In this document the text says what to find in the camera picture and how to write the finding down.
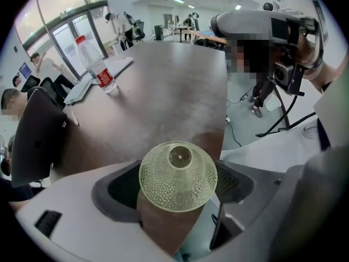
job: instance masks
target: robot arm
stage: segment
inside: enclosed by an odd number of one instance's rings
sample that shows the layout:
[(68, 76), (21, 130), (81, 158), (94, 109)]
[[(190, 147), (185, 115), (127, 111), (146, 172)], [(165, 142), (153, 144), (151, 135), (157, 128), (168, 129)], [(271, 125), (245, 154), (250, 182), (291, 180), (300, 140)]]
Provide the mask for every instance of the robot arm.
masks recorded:
[[(269, 46), (279, 47), (284, 55), (270, 68), (268, 78), (288, 94), (303, 96), (299, 88), (304, 71), (322, 63), (322, 26), (316, 18), (305, 16), (299, 10), (280, 9), (275, 2), (264, 4), (263, 9), (220, 14), (212, 19), (212, 30), (217, 36), (232, 41), (263, 40)], [(314, 55), (302, 64), (296, 61), (299, 34), (315, 36)]]

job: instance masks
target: plastic water bottle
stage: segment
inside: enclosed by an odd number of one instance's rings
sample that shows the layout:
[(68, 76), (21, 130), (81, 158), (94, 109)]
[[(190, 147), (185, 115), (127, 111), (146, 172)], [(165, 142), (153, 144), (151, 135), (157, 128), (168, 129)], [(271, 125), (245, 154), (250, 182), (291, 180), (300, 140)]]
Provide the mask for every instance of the plastic water bottle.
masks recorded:
[(86, 40), (85, 35), (76, 38), (75, 41), (79, 48), (81, 62), (92, 78), (106, 93), (114, 91), (117, 88), (115, 79), (108, 71), (98, 50)]

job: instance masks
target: white shirt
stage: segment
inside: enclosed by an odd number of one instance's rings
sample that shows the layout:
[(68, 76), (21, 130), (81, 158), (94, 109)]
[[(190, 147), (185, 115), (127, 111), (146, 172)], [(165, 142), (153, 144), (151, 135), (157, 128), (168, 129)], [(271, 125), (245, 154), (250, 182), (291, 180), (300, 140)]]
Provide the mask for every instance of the white shirt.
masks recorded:
[(122, 26), (125, 26), (125, 32), (132, 29), (132, 25), (129, 23), (126, 16), (123, 14), (118, 14), (114, 19), (115, 25), (119, 28), (120, 33), (122, 33)]
[(50, 78), (52, 81), (55, 81), (58, 78), (58, 76), (60, 75), (60, 72), (53, 67), (53, 64), (54, 62), (52, 59), (49, 59), (49, 58), (43, 59), (39, 72), (37, 73), (41, 81), (44, 78)]

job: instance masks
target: sneaker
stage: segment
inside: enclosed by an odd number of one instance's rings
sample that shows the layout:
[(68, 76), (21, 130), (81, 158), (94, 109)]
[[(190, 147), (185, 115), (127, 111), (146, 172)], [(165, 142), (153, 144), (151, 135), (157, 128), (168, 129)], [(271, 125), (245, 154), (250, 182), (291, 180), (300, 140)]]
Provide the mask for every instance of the sneaker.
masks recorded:
[(250, 97), (249, 97), (249, 99), (248, 99), (251, 103), (254, 103), (255, 102), (255, 100), (256, 100), (256, 98), (255, 97), (253, 97), (253, 95), (251, 95)]
[(257, 109), (255, 109), (254, 108), (254, 105), (250, 105), (249, 106), (249, 110), (251, 111), (251, 112), (253, 112), (257, 117), (259, 117), (259, 118), (261, 118), (263, 115), (262, 115), (262, 112), (261, 112), (261, 110), (260, 110), (260, 108), (257, 108)]

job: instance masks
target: bottle cap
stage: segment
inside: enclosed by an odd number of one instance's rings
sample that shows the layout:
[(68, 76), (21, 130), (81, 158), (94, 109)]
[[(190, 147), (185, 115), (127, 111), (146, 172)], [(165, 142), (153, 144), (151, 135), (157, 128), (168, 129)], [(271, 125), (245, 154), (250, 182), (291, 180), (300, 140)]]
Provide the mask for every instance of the bottle cap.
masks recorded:
[(79, 44), (79, 43), (81, 43), (82, 41), (85, 41), (85, 40), (86, 40), (85, 35), (82, 35), (80, 37), (77, 37), (75, 41), (76, 41), (77, 44)]
[(140, 186), (155, 206), (187, 212), (204, 205), (217, 186), (217, 169), (211, 157), (188, 142), (161, 144), (144, 157)]

